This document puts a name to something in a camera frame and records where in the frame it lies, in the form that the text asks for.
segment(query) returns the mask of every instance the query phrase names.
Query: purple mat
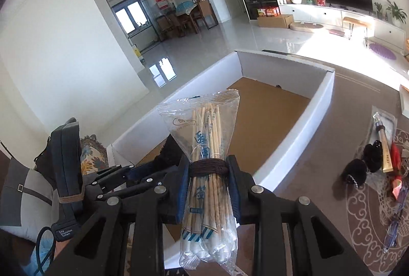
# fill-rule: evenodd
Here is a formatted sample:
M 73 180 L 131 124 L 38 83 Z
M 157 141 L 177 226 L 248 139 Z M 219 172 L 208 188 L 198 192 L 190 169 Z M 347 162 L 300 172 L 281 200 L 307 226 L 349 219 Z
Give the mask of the purple mat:
M 369 48 L 378 55 L 381 55 L 383 58 L 396 60 L 395 54 L 388 48 L 385 48 L 383 45 L 380 45 L 378 43 L 371 43 L 369 44 Z

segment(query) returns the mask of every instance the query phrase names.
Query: clear plastic bag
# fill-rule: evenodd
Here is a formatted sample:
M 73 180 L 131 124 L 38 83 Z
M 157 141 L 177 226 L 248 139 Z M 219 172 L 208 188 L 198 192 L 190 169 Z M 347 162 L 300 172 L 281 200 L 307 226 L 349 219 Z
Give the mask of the clear plastic bag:
M 191 162 L 225 159 L 240 96 L 229 89 L 159 104 L 170 133 Z M 225 178 L 193 177 L 183 216 L 179 263 L 195 269 L 200 260 L 217 262 L 234 274 L 238 249 L 236 222 Z

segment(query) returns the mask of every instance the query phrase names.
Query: bag strap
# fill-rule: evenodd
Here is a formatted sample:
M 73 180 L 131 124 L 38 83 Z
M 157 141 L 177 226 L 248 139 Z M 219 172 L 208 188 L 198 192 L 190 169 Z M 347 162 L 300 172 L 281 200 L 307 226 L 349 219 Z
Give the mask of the bag strap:
M 3 148 L 9 153 L 9 155 L 15 159 L 15 157 L 13 156 L 13 154 L 11 152 L 9 152 L 9 150 L 7 149 L 7 147 L 3 144 L 3 142 L 1 142 L 0 140 L 0 144 L 3 146 Z

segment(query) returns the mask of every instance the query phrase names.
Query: floral cushion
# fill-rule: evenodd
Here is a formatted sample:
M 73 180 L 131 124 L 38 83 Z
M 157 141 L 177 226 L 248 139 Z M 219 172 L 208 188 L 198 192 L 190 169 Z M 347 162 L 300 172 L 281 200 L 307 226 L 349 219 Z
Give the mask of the floral cushion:
M 97 137 L 94 134 L 81 139 L 81 147 L 82 175 L 97 172 L 108 167 L 106 148 L 97 141 Z

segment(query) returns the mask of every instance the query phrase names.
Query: tv stand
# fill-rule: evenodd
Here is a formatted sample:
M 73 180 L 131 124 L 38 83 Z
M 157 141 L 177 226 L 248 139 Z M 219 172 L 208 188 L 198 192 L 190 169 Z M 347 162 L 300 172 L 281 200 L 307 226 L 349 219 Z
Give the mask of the tv stand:
M 336 29 L 348 35 L 349 25 L 344 23 L 344 17 L 369 22 L 372 32 L 369 31 L 370 40 L 380 43 L 391 50 L 402 52 L 404 50 L 405 31 L 395 27 L 388 21 L 379 20 L 368 13 L 355 12 L 354 10 L 328 6 L 284 4 L 279 5 L 281 14 L 291 14 L 294 21 L 312 22 L 322 24 L 327 29 Z

